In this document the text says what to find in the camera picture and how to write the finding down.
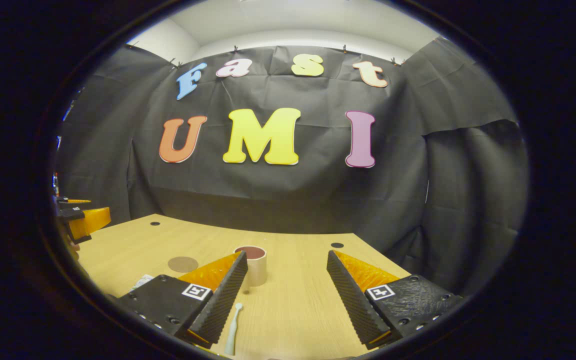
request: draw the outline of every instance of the purple letter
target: purple letter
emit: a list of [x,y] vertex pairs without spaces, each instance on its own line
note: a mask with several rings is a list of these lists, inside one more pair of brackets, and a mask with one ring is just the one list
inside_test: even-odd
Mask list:
[[352,127],[350,155],[345,158],[345,164],[349,167],[374,167],[375,158],[370,153],[370,127],[375,117],[363,111],[346,111],[345,117]]

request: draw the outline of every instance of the plastic spoon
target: plastic spoon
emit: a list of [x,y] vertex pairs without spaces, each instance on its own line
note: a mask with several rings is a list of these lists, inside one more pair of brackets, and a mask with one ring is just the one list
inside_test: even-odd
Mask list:
[[244,307],[242,303],[238,302],[235,305],[235,316],[232,318],[232,322],[230,323],[230,333],[228,334],[228,341],[226,341],[226,350],[224,353],[226,355],[234,355],[235,354],[235,333],[237,333],[237,315],[240,313],[240,310]]

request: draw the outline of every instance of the letter m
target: letter m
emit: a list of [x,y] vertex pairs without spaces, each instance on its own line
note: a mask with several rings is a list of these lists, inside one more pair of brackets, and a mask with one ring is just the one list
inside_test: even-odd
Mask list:
[[294,166],[299,162],[295,153],[295,123],[302,112],[291,107],[275,110],[263,127],[259,124],[251,109],[238,109],[229,114],[232,120],[230,145],[224,153],[223,161],[227,163],[242,163],[246,154],[242,151],[246,143],[250,160],[259,161],[262,153],[270,143],[265,162],[282,166]]

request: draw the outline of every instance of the black curtain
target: black curtain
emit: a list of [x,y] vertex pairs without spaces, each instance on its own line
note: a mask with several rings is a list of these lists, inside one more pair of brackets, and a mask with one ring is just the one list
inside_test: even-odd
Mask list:
[[[291,71],[295,55],[324,59],[324,73]],[[243,77],[217,77],[232,59]],[[363,82],[370,61],[388,86]],[[176,79],[205,62],[197,89],[176,100]],[[264,125],[279,108],[301,111],[295,166],[227,164],[232,121],[252,109]],[[368,112],[372,168],[350,168],[349,110]],[[159,156],[163,123],[206,116],[192,156]],[[186,141],[181,126],[174,147]],[[527,161],[517,120],[476,61],[438,38],[403,66],[322,47],[227,52],[174,68],[121,48],[86,82],[62,126],[61,192],[110,207],[112,224],[158,213],[195,223],[277,233],[349,233],[410,272],[453,292],[476,290],[501,263],[522,219]]]

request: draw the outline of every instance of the brown coaster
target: brown coaster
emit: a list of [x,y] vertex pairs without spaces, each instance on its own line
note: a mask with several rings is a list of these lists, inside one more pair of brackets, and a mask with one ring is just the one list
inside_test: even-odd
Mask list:
[[191,272],[198,266],[199,262],[192,257],[178,256],[168,260],[168,267],[176,272]]

